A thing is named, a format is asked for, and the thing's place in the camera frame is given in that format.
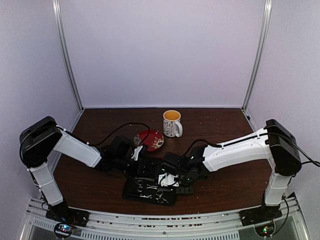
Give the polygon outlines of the silver thinning scissors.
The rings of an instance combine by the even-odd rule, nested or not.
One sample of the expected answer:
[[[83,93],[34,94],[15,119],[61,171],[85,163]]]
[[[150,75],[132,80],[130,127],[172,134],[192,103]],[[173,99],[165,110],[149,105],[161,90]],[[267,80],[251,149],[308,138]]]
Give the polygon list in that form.
[[[137,184],[136,190],[141,193],[144,191],[144,189],[152,189],[152,190],[158,190],[159,187],[157,185],[150,185],[145,183],[142,179],[135,179],[134,182]]]

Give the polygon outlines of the black zippered tool case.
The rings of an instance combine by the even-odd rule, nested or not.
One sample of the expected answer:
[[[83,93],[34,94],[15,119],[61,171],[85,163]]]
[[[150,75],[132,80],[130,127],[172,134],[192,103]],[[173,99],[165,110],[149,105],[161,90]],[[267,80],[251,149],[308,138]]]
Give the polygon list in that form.
[[[159,175],[162,175],[165,173],[169,173],[169,172],[161,163]],[[162,186],[158,185],[158,177],[145,178],[145,177],[127,176],[126,182],[125,182],[123,190],[122,190],[122,198],[125,200],[142,202],[142,203],[147,203],[147,204],[152,204],[152,205],[160,205],[160,206],[166,206],[166,207],[174,206],[176,203],[176,199],[177,199],[177,193],[176,193],[177,187],[173,187],[173,186],[162,187]],[[153,197],[155,197],[155,193],[157,190],[144,189],[143,192],[138,192],[137,191],[137,184],[134,182],[134,180],[136,180],[136,179],[143,180],[145,184],[158,186],[157,190],[163,190],[163,197],[168,200],[168,203],[160,204],[160,203],[157,203],[157,201],[155,199],[147,199],[147,198],[139,197],[139,195],[152,195]]]

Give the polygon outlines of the silver hair cutting scissors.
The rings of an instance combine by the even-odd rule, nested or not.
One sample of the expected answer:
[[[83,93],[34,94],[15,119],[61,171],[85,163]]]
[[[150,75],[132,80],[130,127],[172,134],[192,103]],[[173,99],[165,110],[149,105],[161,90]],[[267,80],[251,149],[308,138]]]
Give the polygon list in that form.
[[[163,190],[157,190],[155,192],[155,197],[153,197],[152,194],[140,194],[139,197],[145,198],[145,199],[155,199],[157,203],[159,204],[168,204],[168,200],[163,197],[164,191]]]

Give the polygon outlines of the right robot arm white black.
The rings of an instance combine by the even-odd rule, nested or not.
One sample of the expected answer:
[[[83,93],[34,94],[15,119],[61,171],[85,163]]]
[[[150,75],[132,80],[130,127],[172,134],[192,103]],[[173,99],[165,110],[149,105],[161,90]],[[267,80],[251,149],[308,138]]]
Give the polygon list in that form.
[[[216,172],[245,162],[272,161],[272,172],[262,205],[256,210],[259,220],[268,220],[280,207],[290,179],[302,168],[296,138],[277,120],[266,121],[264,128],[249,135],[214,144],[189,146],[183,155],[167,152],[157,182],[162,187],[190,187],[203,169]]]

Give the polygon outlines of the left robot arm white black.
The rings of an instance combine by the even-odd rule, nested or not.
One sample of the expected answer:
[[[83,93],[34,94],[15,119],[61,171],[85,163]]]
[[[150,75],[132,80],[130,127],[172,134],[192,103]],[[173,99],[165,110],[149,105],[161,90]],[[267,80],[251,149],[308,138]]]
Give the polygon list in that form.
[[[103,173],[112,169],[136,173],[149,148],[145,141],[143,138],[139,145],[134,145],[129,138],[117,136],[106,146],[89,143],[59,126],[53,117],[46,116],[20,133],[19,157],[49,210],[61,222],[67,222],[72,218],[72,211],[54,178],[48,157],[52,154],[58,158],[67,156]]]

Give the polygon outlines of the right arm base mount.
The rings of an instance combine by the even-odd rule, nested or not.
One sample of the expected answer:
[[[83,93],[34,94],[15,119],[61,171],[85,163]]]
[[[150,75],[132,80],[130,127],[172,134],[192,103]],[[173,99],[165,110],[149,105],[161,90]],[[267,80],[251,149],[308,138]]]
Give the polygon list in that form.
[[[288,201],[285,198],[283,200],[286,205],[286,216],[281,226],[276,227],[275,223],[275,219],[283,216],[280,205],[266,206],[265,204],[259,207],[241,210],[239,212],[239,217],[242,226],[255,225],[255,233],[258,236],[263,237],[264,239],[274,237],[282,230],[289,217],[290,207]]]

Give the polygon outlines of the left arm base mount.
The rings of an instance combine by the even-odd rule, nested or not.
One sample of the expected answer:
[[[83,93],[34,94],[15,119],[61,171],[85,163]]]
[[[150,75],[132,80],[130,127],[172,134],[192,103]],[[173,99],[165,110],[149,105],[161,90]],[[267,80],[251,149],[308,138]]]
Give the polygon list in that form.
[[[45,217],[56,221],[53,233],[58,239],[69,238],[77,227],[86,227],[90,213],[86,210],[70,208],[68,203],[63,200],[56,205],[47,204]]]

